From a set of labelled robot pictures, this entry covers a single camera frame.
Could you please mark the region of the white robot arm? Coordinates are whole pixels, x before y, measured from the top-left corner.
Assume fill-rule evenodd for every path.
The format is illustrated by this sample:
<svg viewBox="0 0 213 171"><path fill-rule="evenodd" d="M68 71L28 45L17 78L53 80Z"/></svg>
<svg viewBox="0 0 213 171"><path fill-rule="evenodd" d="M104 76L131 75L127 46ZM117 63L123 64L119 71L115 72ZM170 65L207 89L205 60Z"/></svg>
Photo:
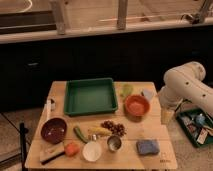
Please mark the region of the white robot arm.
<svg viewBox="0 0 213 171"><path fill-rule="evenodd" d="M161 123L167 124L175 108L184 100L191 101L213 117L213 88L203 83L204 66L196 61L173 67L164 74L164 86L158 92Z"/></svg>

